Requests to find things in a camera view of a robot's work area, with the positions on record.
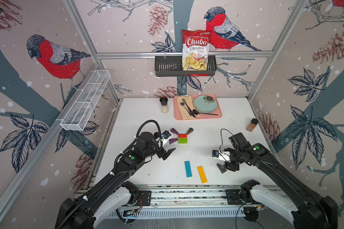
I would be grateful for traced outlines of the green rectangular block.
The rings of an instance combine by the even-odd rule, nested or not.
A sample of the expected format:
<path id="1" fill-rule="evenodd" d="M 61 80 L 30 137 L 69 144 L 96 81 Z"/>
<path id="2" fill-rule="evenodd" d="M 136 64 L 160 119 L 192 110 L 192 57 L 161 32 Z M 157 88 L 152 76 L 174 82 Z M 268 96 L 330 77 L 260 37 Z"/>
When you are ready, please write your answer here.
<path id="1" fill-rule="evenodd" d="M 187 144 L 187 142 L 188 142 L 187 138 L 178 138 L 179 144 Z"/>

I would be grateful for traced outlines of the teal long block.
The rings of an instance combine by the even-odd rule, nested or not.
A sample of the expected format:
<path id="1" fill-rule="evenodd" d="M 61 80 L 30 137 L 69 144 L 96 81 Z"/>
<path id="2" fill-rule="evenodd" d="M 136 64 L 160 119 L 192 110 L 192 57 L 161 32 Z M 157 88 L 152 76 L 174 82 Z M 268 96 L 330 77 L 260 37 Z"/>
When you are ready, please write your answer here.
<path id="1" fill-rule="evenodd" d="M 192 177 L 192 171 L 191 171 L 190 162 L 189 161 L 185 161 L 184 165 L 185 165 L 186 177 Z"/>

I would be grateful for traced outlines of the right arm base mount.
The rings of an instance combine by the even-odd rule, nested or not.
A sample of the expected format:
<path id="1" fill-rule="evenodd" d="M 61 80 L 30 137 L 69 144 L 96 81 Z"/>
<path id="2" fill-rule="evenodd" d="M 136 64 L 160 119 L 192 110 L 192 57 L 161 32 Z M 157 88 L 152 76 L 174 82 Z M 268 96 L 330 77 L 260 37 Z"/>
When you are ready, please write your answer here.
<path id="1" fill-rule="evenodd" d="M 242 199 L 241 189 L 225 190 L 228 205 L 242 205 L 246 202 Z"/>

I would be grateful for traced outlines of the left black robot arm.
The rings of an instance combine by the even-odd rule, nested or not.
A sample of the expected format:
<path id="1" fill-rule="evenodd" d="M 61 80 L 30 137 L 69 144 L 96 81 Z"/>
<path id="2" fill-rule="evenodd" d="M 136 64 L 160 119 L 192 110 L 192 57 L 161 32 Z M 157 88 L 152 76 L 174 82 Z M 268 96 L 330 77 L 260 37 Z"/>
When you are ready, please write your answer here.
<path id="1" fill-rule="evenodd" d="M 164 149 L 171 136 L 168 130 L 161 131 L 157 121 L 144 122 L 132 143 L 115 158 L 114 167 L 107 175 L 85 194 L 76 199 L 68 198 L 61 204 L 55 228 L 95 229 L 120 207 L 136 204 L 139 188 L 129 178 L 147 158 L 156 155 L 166 160 L 174 151 Z"/>

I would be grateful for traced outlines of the brown triangle block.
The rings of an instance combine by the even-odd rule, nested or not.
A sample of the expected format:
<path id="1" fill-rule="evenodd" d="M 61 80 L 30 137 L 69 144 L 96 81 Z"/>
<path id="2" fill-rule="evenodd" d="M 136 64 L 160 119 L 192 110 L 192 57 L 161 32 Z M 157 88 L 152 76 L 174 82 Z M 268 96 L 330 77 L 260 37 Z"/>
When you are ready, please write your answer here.
<path id="1" fill-rule="evenodd" d="M 224 165 L 217 163 L 217 167 L 222 174 L 226 173 L 226 169 Z"/>
<path id="2" fill-rule="evenodd" d="M 190 133 L 192 133 L 194 130 L 192 128 L 189 128 L 189 130 L 187 131 L 187 135 L 189 135 Z"/>

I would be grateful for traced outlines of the purple triangle block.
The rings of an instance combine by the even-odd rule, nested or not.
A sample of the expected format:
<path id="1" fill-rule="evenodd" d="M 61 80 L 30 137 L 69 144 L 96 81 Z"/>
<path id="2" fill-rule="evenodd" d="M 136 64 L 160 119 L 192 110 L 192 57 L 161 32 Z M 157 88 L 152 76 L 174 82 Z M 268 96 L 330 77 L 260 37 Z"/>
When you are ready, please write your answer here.
<path id="1" fill-rule="evenodd" d="M 171 145 L 171 144 L 173 144 L 173 143 L 175 143 L 177 141 L 178 141 L 177 138 L 171 138 L 171 139 L 169 139 L 169 144 Z"/>
<path id="2" fill-rule="evenodd" d="M 176 134 L 176 135 L 179 135 L 179 133 L 174 128 L 171 129 L 171 132 Z"/>

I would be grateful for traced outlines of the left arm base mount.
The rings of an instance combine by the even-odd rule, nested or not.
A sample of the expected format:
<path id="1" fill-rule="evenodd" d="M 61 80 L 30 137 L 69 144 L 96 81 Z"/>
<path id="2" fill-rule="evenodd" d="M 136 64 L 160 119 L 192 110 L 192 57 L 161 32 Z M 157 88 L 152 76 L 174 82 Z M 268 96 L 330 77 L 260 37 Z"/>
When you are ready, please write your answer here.
<path id="1" fill-rule="evenodd" d="M 130 199 L 126 203 L 126 206 L 130 207 L 141 207 L 141 206 L 150 206 L 152 192 L 150 190 L 139 190 L 139 191 L 130 191 Z"/>

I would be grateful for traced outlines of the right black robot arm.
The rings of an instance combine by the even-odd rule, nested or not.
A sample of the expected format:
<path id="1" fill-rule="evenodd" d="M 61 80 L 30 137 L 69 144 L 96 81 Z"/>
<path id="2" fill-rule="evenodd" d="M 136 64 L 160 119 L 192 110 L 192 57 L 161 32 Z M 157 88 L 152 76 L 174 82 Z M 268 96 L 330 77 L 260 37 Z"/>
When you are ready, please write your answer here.
<path id="1" fill-rule="evenodd" d="M 322 197 L 304 185 L 262 144 L 251 145 L 242 133 L 231 136 L 229 140 L 231 148 L 212 151 L 213 158 L 224 162 L 218 166 L 222 173 L 239 171 L 242 164 L 255 166 L 287 195 L 284 198 L 251 179 L 236 190 L 234 200 L 241 200 L 242 205 L 260 203 L 284 217 L 296 229 L 338 227 L 338 207 L 330 196 Z"/>

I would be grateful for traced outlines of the yellow long block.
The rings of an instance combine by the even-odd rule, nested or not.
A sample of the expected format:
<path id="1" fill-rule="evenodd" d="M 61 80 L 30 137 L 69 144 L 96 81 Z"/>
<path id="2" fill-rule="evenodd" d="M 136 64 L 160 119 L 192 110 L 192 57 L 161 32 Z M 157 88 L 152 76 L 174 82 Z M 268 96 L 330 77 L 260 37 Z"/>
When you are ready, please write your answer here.
<path id="1" fill-rule="evenodd" d="M 207 178 L 206 178 L 206 175 L 205 175 L 205 172 L 204 172 L 204 168 L 203 168 L 202 166 L 198 166 L 198 167 L 197 167 L 197 170 L 198 170 L 198 173 L 199 173 L 201 182 L 202 182 L 203 184 L 204 184 L 204 183 L 207 183 Z"/>

